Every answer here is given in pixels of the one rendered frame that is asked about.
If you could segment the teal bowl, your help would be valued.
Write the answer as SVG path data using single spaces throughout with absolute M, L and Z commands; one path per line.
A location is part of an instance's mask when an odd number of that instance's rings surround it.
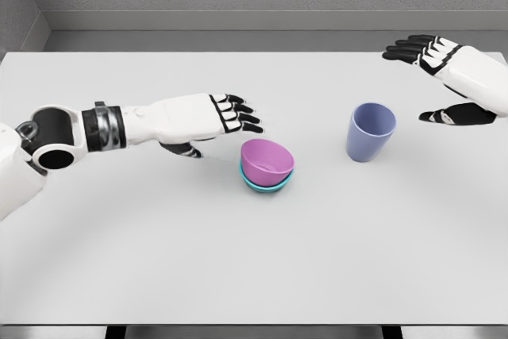
M 281 182 L 275 184 L 275 185 L 272 185 L 272 186 L 260 186 L 258 184 L 255 184 L 254 182 L 252 182 L 244 173 L 244 169 L 242 167 L 242 164 L 239 164 L 239 171 L 240 171 L 240 174 L 241 174 L 241 178 L 244 180 L 244 182 L 247 184 L 247 186 L 249 188 L 251 188 L 252 190 L 256 191 L 256 192 L 259 192 L 259 193 L 262 193 L 262 194 L 269 194 L 269 193 L 273 193 L 273 192 L 277 192 L 277 191 L 280 191 L 281 189 L 283 189 L 290 181 L 294 171 L 291 171 L 288 176 L 286 176 Z

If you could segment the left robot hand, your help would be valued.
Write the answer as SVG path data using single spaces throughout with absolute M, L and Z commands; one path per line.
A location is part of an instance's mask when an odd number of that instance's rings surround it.
M 210 141 L 235 132 L 262 133 L 261 121 L 245 100 L 233 94 L 193 94 L 154 104 L 156 140 L 171 153 L 201 159 L 195 141 Z

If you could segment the pink bowl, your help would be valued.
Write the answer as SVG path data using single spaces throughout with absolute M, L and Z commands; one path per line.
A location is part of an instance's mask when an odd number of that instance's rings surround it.
M 256 138 L 241 145 L 241 167 L 252 183 L 272 187 L 284 181 L 294 170 L 294 157 L 281 144 Z

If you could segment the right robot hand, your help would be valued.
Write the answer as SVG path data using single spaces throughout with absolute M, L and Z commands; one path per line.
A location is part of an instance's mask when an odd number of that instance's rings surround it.
M 489 125 L 508 117 L 508 65 L 494 60 L 470 45 L 443 37 L 410 35 L 388 45 L 385 60 L 419 67 L 466 103 L 426 111 L 418 119 L 453 126 Z

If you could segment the blue-purple cup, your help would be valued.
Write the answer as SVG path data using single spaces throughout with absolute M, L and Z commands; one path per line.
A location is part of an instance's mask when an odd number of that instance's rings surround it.
M 366 102 L 352 112 L 346 140 L 346 152 L 356 162 L 374 159 L 396 128 L 394 113 L 383 104 Z

